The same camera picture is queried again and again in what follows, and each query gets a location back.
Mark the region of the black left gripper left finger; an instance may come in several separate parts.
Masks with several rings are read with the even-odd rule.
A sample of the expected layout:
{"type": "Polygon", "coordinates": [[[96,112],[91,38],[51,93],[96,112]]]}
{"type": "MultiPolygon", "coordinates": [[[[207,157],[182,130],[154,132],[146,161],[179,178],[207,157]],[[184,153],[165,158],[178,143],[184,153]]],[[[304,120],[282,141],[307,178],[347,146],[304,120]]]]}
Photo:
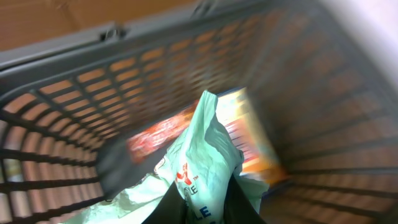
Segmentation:
{"type": "Polygon", "coordinates": [[[187,206],[178,188],[173,183],[162,197],[155,210],[142,224],[185,224],[187,206]]]}

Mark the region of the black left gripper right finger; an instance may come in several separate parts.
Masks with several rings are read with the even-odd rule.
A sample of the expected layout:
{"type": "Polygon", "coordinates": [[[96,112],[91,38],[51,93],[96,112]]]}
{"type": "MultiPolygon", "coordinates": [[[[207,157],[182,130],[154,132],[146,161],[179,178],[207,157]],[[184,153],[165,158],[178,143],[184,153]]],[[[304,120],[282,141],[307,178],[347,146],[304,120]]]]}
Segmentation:
{"type": "Polygon", "coordinates": [[[266,224],[252,207],[233,175],[228,183],[223,219],[225,224],[266,224]]]}

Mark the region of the teal wet wipes pack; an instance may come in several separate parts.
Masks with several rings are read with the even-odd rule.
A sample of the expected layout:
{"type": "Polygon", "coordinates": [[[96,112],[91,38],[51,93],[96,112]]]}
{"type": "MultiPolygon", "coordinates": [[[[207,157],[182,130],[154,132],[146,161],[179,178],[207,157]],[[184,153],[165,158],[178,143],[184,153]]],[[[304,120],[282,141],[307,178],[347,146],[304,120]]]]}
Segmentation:
{"type": "Polygon", "coordinates": [[[96,203],[68,223],[142,223],[175,183],[186,202],[185,223],[224,223],[224,201],[233,175],[259,214],[267,184],[240,177],[244,161],[216,117],[218,97],[204,91],[188,128],[167,149],[154,173],[122,190],[111,202],[96,203]]]}

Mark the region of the red Top chocolate bar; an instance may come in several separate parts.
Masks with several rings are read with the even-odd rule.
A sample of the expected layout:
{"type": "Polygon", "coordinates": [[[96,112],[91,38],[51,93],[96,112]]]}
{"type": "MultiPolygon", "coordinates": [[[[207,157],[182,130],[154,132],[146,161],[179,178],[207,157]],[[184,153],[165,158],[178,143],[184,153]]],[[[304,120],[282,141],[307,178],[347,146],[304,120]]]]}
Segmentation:
{"type": "Polygon", "coordinates": [[[180,134],[189,126],[198,100],[181,110],[176,115],[162,120],[127,140],[131,160],[142,162],[149,154],[157,151],[180,134]]]}

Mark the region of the yellow white snack bag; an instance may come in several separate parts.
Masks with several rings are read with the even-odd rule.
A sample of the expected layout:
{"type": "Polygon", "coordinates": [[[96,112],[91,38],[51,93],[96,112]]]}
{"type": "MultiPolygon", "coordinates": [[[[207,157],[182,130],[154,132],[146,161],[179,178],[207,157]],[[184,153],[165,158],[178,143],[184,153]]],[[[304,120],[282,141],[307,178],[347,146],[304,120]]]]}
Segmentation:
{"type": "Polygon", "coordinates": [[[216,115],[234,146],[243,152],[241,176],[263,181],[270,186],[289,178],[245,88],[219,94],[216,115]]]}

